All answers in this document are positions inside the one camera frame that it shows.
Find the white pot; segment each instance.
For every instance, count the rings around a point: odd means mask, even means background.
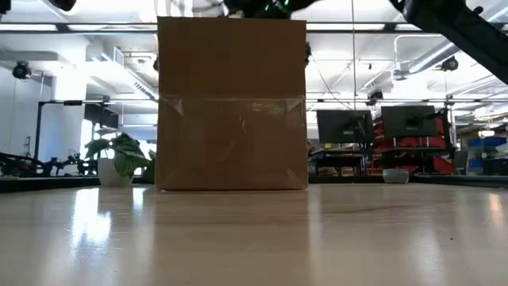
[[[114,159],[98,158],[97,163],[98,179],[103,187],[130,187],[133,178],[118,175]]]

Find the ceiling light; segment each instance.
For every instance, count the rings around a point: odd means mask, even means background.
[[[157,124],[124,124],[124,128],[157,127]]]
[[[109,104],[143,104],[145,102],[151,102],[150,99],[111,99]]]
[[[128,105],[128,106],[135,106],[135,107],[140,107],[140,108],[158,108],[159,107],[159,103],[153,102],[152,100],[147,100],[144,102],[136,102],[136,103],[127,102],[124,104]]]
[[[0,31],[56,31],[50,24],[0,24]]]
[[[355,24],[355,30],[382,30],[384,24]],[[342,23],[309,23],[307,24],[308,31],[351,31],[353,24]]]
[[[492,137],[495,135],[494,130],[480,130],[478,136],[480,137]]]
[[[421,29],[412,24],[397,24],[395,31],[420,31]]]
[[[157,31],[154,24],[72,24],[67,26],[71,31],[110,31],[110,32],[132,32],[132,31]]]
[[[508,6],[505,7],[503,10],[498,11],[496,14],[492,15],[492,17],[490,17],[487,21],[489,22],[495,21],[506,13],[508,13]]]

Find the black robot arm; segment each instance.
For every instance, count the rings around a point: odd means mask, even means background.
[[[508,36],[464,0],[390,0],[408,23],[439,33],[508,84]]]
[[[289,18],[319,0],[225,0],[244,17]],[[470,10],[464,0],[388,0],[408,23],[439,33],[508,84],[508,36]]]

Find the metal frame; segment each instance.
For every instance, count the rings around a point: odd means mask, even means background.
[[[502,31],[508,33],[508,23],[495,23],[503,27]],[[40,29],[4,29],[3,27],[23,27],[25,25],[54,25],[54,30]],[[317,29],[307,29],[308,33],[331,34],[436,34],[420,30],[418,27],[406,22],[385,21],[335,21],[335,22],[307,22],[307,25],[316,25]],[[326,28],[327,25],[337,25],[336,29]],[[383,25],[382,29],[372,29],[373,25]],[[0,34],[73,34],[73,35],[118,35],[118,34],[156,34],[157,23],[60,23],[60,22],[2,22]]]
[[[318,103],[443,103],[445,105],[452,105],[455,103],[507,103],[508,99],[306,99],[306,102]]]
[[[99,125],[102,127],[102,116],[104,114],[104,108],[113,104],[123,104],[123,103],[136,103],[136,102],[148,102],[152,101],[151,99],[117,99],[117,100],[50,100],[50,101],[41,101],[37,106],[37,129],[35,133],[35,151],[33,153],[33,157],[38,160],[39,159],[39,145],[40,145],[40,124],[42,121],[42,107],[46,104],[62,104],[64,106],[81,106],[83,104],[94,104],[99,105],[101,107],[101,116],[99,119]]]

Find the black monitor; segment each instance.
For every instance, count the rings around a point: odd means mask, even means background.
[[[374,141],[374,126],[369,110],[318,110],[317,130],[322,144]]]
[[[437,116],[434,106],[381,107],[384,137],[436,137]]]

